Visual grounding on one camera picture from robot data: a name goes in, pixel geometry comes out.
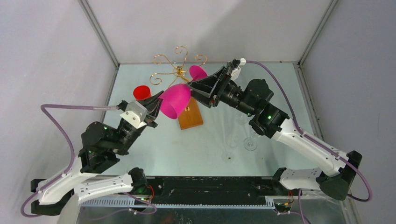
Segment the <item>red wine glass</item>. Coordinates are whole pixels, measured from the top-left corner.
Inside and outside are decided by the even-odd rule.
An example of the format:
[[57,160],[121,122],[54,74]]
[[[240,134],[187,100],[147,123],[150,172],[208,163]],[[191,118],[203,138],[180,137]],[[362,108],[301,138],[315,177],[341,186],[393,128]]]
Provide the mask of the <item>red wine glass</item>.
[[133,96],[136,100],[145,100],[150,98],[152,95],[148,86],[140,85],[133,90]]

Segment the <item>pink wine glass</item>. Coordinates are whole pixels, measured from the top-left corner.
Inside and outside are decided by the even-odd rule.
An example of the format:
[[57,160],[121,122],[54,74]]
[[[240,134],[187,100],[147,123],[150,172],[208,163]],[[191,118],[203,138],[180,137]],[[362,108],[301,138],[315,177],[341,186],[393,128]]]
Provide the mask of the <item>pink wine glass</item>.
[[177,119],[187,111],[191,111],[189,103],[191,101],[191,90],[187,87],[189,81],[174,84],[164,91],[159,97],[162,100],[160,111],[170,119]]

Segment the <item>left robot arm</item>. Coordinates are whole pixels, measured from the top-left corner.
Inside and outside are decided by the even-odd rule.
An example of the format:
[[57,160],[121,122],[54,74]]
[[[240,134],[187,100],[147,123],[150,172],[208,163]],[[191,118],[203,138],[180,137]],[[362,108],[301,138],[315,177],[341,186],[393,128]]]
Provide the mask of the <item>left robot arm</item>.
[[128,154],[145,128],[157,126],[161,104],[160,94],[122,101],[114,107],[122,111],[118,127],[92,122],[81,135],[82,149],[78,153],[71,150],[71,161],[65,170],[48,179],[31,181],[32,196],[27,199],[30,216],[57,216],[73,196],[78,198],[78,204],[111,194],[135,194],[150,200],[154,190],[143,169],[133,168],[119,176],[103,173],[116,165],[120,156]]

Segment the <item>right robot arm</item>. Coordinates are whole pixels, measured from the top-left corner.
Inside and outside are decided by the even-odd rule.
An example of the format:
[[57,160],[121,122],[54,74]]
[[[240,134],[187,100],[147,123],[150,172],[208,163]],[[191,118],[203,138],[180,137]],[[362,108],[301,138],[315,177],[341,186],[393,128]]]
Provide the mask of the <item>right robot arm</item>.
[[249,125],[258,135],[291,147],[317,165],[313,169],[278,169],[271,183],[277,195],[306,189],[321,191],[339,201],[350,197],[355,177],[361,176],[358,168],[362,155],[332,147],[301,128],[294,112],[286,113],[271,104],[274,94],[266,80],[252,79],[245,89],[238,86],[235,81],[245,64],[247,60],[235,59],[212,75],[199,66],[191,66],[192,80],[187,85],[192,97],[208,108],[223,102],[240,111],[250,118]]

